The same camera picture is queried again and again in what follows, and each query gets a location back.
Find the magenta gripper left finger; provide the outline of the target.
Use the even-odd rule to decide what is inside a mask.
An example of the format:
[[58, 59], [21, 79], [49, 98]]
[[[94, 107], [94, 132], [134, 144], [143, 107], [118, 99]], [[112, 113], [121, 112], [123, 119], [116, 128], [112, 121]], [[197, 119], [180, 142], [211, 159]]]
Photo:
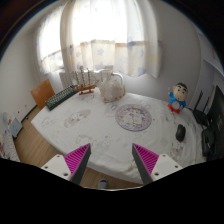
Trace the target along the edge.
[[91, 155], [91, 145], [86, 144], [62, 156], [55, 155], [42, 169], [79, 185]]

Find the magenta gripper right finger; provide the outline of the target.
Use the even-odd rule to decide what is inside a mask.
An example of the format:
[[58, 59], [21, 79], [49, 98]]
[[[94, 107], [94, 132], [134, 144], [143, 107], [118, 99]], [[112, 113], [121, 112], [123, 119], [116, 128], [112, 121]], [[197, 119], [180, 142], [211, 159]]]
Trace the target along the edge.
[[132, 155], [144, 185], [182, 169], [167, 154], [158, 155], [135, 143], [132, 144]]

